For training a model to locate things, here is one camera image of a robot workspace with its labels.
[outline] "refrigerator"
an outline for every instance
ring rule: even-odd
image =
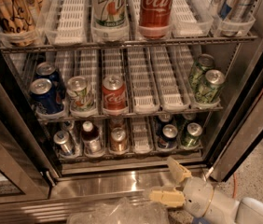
[[[48,11],[54,1],[45,5]],[[85,35],[74,44],[70,42],[77,36],[66,44],[63,37],[48,33],[49,12],[39,18],[47,29],[43,43],[13,47],[3,42],[1,33],[0,223],[64,223],[70,214],[122,197],[133,204],[147,202],[144,190],[174,185],[166,162],[169,156],[193,175],[214,183],[227,181],[263,138],[263,0],[252,6],[255,23],[246,35],[173,33],[157,40],[138,39],[136,6],[129,0],[130,16],[123,31],[128,38],[116,42],[100,40],[91,25],[90,1],[84,2]],[[213,56],[215,68],[226,76],[219,102],[204,108],[195,104],[187,79],[202,53]],[[93,110],[73,115],[68,102],[59,117],[39,114],[29,88],[42,62],[54,63],[65,83],[73,76],[88,76]],[[126,124],[128,149],[119,153],[110,146],[108,131],[114,114],[107,113],[103,103],[102,82],[110,73],[121,75],[126,84],[126,108],[119,116]],[[166,87],[171,81],[177,95],[171,96],[171,86]],[[202,135],[195,148],[182,148],[179,136],[177,148],[158,147],[156,116],[168,113],[175,121],[181,115],[196,114]],[[74,121],[80,129],[85,120],[100,128],[104,153],[93,156],[82,143],[80,153],[68,159],[54,135],[62,122]]]

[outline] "brown bottle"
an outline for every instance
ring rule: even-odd
[[[97,126],[90,121],[85,121],[81,129],[82,140],[89,154],[95,154],[102,150],[100,132]]]

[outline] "coca-cola logo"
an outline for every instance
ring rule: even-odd
[[[173,0],[141,0],[141,7],[145,10],[165,12],[171,9]]]
[[[125,93],[120,95],[115,95],[114,93],[109,93],[104,97],[104,101],[109,104],[121,103],[125,101]]]

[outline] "red can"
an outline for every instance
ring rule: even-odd
[[[173,0],[141,0],[139,31],[147,38],[161,38],[169,30]]]
[[[104,108],[120,110],[126,107],[125,84],[121,77],[109,76],[103,81]]]

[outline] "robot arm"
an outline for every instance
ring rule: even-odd
[[[203,217],[211,224],[263,224],[263,203],[251,198],[238,202],[201,178],[173,158],[168,166],[179,187],[156,187],[148,197],[168,207],[181,207],[193,217]]]

